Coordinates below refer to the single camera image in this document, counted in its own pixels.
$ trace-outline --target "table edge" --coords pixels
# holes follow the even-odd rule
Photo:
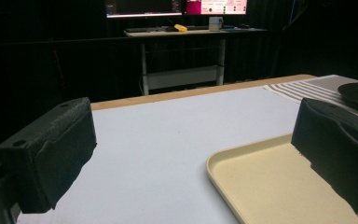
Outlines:
[[[111,101],[96,102],[91,104],[91,110],[97,111],[97,110],[110,109],[110,108],[116,108],[116,107],[122,107],[128,105],[154,103],[159,101],[173,100],[173,99],[209,94],[209,93],[220,92],[220,91],[232,91],[238,89],[264,86],[269,84],[298,81],[298,80],[309,79],[314,77],[316,76],[307,75],[307,74],[293,75],[287,77],[273,77],[273,78],[260,79],[256,81],[245,81],[241,83],[226,84],[222,86],[213,86],[213,87],[199,88],[199,89],[187,90],[187,91],[165,92],[160,94],[152,94],[146,96],[137,96],[137,97],[117,99]]]

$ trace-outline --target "monitor screen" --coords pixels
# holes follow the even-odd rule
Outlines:
[[[181,16],[182,0],[105,0],[107,18]]]
[[[186,15],[245,15],[247,0],[186,0]]]

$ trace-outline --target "tray rim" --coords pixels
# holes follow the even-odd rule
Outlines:
[[[257,152],[259,150],[268,149],[269,148],[268,146],[276,147],[280,145],[291,144],[292,135],[293,133],[286,133],[272,138],[266,138],[259,141],[254,141],[237,147],[230,147],[227,149],[216,151],[215,153],[213,153],[208,157],[206,161],[206,169],[207,169],[208,177],[239,222],[249,223],[247,222],[246,217],[244,217],[241,214],[240,209],[238,209],[235,206],[235,204],[228,198],[228,194],[216,181],[212,169],[214,168],[214,166],[217,164],[218,161],[224,161],[234,158],[235,156],[233,156],[232,154],[240,155],[240,152],[243,151],[245,148],[248,149],[248,151],[245,154],[249,154],[249,153]],[[229,154],[229,156],[226,156],[223,160],[221,159],[217,160],[217,158],[219,158],[221,154]]]

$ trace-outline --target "standing desk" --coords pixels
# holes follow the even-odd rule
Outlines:
[[[238,223],[206,174],[216,151],[290,133],[299,105],[278,77],[92,104],[98,146],[46,214],[21,224]]]
[[[171,38],[187,38],[194,37],[195,35],[204,35],[207,36],[217,36],[217,35],[227,35],[231,33],[246,33],[251,32],[266,32],[263,29],[236,29],[230,31],[219,31],[211,32],[209,30],[198,30],[198,31],[187,31],[182,32],[147,32],[147,33],[125,33],[127,36],[136,38],[136,37],[158,37],[158,36],[169,36]],[[186,85],[191,83],[200,83],[216,80],[216,85],[223,85],[224,82],[224,73],[225,73],[225,53],[226,53],[226,39],[224,37],[219,38],[218,44],[218,59],[217,65],[199,67],[199,68],[190,68],[177,71],[168,71],[160,73],[148,73],[147,72],[147,61],[146,61],[146,50],[145,43],[141,44],[141,54],[142,54],[142,80],[143,80],[143,89],[144,95],[149,94],[149,90],[166,88],[178,85]]]

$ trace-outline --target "beige tray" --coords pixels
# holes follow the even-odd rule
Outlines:
[[[207,170],[241,223],[358,223],[287,134],[213,154]]]

